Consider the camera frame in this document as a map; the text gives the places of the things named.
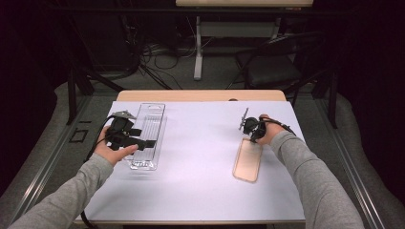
person's right hand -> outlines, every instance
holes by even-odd
[[[102,129],[100,135],[98,136],[98,144],[95,149],[95,153],[107,159],[113,166],[122,160],[125,156],[132,154],[138,149],[138,145],[127,146],[123,149],[113,151],[107,146],[107,140],[105,139],[107,135],[107,130],[109,126]]]
[[[267,114],[262,114],[260,117],[263,120],[270,119],[270,117]],[[266,134],[262,137],[256,140],[256,142],[259,145],[266,145],[271,143],[271,140],[280,132],[284,131],[285,129],[281,127],[278,124],[271,123],[271,122],[265,122],[266,124]]]

clear plastic tray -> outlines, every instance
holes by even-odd
[[[156,170],[158,168],[160,148],[163,140],[164,127],[167,118],[164,116],[164,104],[142,103],[139,106],[134,129],[141,129],[141,140],[156,141],[153,148],[138,150],[133,155],[127,156],[129,166],[133,170]]]

desk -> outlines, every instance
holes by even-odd
[[[311,7],[313,0],[176,0],[179,7],[248,7],[248,8],[292,8]],[[202,79],[202,36],[226,37],[272,37],[277,36],[280,18],[275,22],[196,22],[196,65],[194,80]]]
[[[88,219],[115,224],[303,221],[298,191],[269,147],[264,148],[255,183],[232,176],[246,106],[248,115],[267,113],[302,136],[290,104],[281,95],[279,91],[245,90],[120,93],[110,113],[125,108],[136,114],[143,101],[166,105],[160,162],[156,171],[130,170],[125,161],[119,162],[87,206]]]

forearm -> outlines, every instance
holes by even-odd
[[[363,222],[345,190],[327,165],[289,132],[271,141],[297,186],[307,228],[363,228]]]
[[[93,194],[113,172],[113,166],[94,154],[77,175],[44,198],[10,228],[68,228]]]

black curtain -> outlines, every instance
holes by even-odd
[[[381,3],[361,28],[340,73],[364,151],[387,188],[405,204],[405,14]]]
[[[53,48],[55,24],[36,1],[0,3],[0,195],[51,119],[56,105],[54,89],[67,80],[68,67]]]

